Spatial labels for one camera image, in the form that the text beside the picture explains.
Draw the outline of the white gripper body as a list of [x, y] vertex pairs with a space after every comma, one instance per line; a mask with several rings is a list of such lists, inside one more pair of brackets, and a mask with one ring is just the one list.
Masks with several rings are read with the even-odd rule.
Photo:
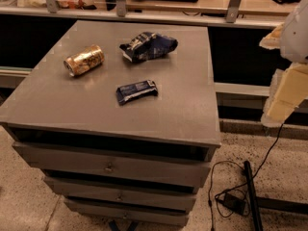
[[308, 0], [300, 0], [287, 16], [280, 38], [280, 54], [294, 63], [308, 63]]

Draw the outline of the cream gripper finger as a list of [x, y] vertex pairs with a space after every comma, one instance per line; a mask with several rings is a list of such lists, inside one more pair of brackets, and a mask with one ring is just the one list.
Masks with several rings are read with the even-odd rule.
[[261, 123], [278, 127], [308, 97], [308, 64], [292, 63], [286, 70], [276, 69], [269, 86]]
[[269, 34], [261, 39], [259, 45], [268, 50], [279, 49], [282, 29], [283, 25], [275, 27]]

